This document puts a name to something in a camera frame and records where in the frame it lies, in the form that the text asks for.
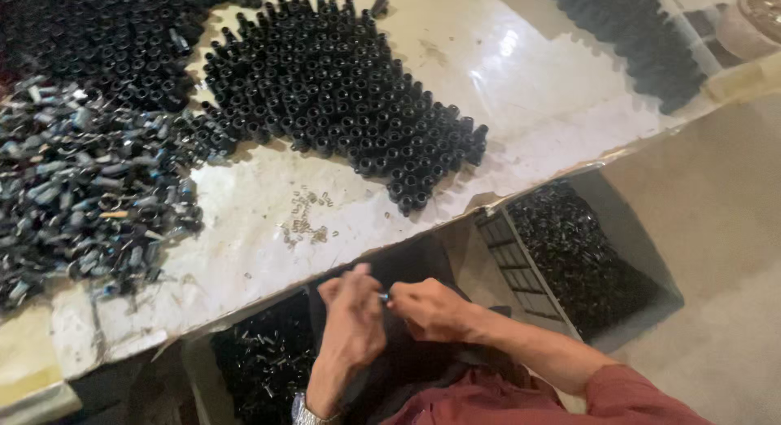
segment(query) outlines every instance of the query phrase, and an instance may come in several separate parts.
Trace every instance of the white table surface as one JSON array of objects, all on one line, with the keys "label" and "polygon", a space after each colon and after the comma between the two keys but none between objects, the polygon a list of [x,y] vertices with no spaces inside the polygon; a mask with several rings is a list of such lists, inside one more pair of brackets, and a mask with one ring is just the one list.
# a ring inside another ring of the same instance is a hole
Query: white table surface
[{"label": "white table surface", "polygon": [[[356,8],[373,1],[356,0]],[[230,167],[193,173],[205,229],[167,250],[160,283],[134,298],[100,301],[97,311],[85,283],[41,303],[52,318],[40,328],[51,332],[64,378],[175,340],[367,250],[441,225],[468,211],[477,194],[526,190],[715,108],[700,97],[661,116],[657,100],[631,91],[623,60],[550,0],[390,0],[390,8],[378,28],[405,70],[435,100],[491,128],[483,165],[451,174],[423,212],[405,218],[382,183],[363,180],[344,160],[302,157],[278,140],[245,145]],[[239,10],[212,12],[189,67],[199,78],[209,41],[222,41],[222,26],[237,28]],[[326,240],[294,232],[303,213],[296,201],[309,193],[330,200],[310,203],[305,219],[313,230],[323,227]]]}]

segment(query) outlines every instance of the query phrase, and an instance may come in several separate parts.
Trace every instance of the wristwatch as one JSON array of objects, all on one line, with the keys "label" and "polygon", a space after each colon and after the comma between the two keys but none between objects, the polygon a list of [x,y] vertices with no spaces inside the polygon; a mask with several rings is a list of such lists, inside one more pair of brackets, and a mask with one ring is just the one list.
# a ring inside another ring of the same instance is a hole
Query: wristwatch
[{"label": "wristwatch", "polygon": [[339,415],[328,419],[320,419],[315,413],[306,408],[306,393],[296,393],[293,399],[293,409],[290,411],[293,417],[293,425],[340,425]]}]

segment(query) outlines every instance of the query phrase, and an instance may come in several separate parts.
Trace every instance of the hand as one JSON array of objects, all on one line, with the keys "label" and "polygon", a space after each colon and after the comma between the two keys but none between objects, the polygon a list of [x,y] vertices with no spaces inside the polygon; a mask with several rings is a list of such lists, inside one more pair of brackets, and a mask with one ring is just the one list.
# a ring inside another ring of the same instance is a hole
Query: hand
[{"label": "hand", "polygon": [[380,282],[368,263],[318,287],[328,311],[320,355],[312,367],[306,391],[309,411],[321,419],[335,413],[347,382],[385,349]]},{"label": "hand", "polygon": [[464,300],[436,279],[394,283],[388,309],[407,322],[415,340],[475,342],[485,309]]}]

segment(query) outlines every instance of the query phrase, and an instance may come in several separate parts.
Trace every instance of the concrete floor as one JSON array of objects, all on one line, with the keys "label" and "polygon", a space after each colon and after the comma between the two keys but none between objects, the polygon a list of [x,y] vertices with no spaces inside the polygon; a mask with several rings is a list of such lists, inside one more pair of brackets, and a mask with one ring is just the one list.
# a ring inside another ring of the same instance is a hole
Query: concrete floor
[{"label": "concrete floor", "polygon": [[[781,423],[779,106],[781,95],[722,109],[603,169],[686,299],[614,355],[720,424]],[[466,224],[441,232],[458,285],[484,306],[512,303]]]}]

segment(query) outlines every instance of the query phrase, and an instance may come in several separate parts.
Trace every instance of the pile of black plastic parts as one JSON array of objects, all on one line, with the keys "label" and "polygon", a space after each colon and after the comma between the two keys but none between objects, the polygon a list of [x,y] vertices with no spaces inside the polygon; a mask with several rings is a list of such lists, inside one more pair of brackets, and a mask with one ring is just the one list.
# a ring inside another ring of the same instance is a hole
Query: pile of black plastic parts
[{"label": "pile of black plastic parts", "polygon": [[261,0],[0,0],[0,81],[42,74],[123,108],[181,111],[184,72],[216,4]]},{"label": "pile of black plastic parts", "polygon": [[305,391],[316,350],[309,298],[298,294],[212,339],[217,365],[244,423],[290,423],[295,393]]},{"label": "pile of black plastic parts", "polygon": [[0,312],[56,276],[130,292],[157,279],[161,245],[200,230],[191,138],[164,112],[109,105],[43,76],[0,103]]},{"label": "pile of black plastic parts", "polygon": [[384,177],[390,200],[404,216],[423,209],[434,185],[462,161],[479,166],[486,150],[485,125],[474,127],[455,105],[434,102],[423,83],[391,57],[373,15],[377,0],[356,14],[352,0],[266,2],[249,20],[239,13],[237,37],[212,41],[206,83],[220,109],[202,102],[205,114],[188,122],[201,141],[232,152],[225,142],[267,144],[286,137],[292,148],[323,158],[345,157],[356,173]]},{"label": "pile of black plastic parts", "polygon": [[707,76],[660,0],[557,1],[576,26],[615,45],[615,53],[628,62],[626,73],[637,81],[634,90],[661,99],[662,114],[700,92]]}]

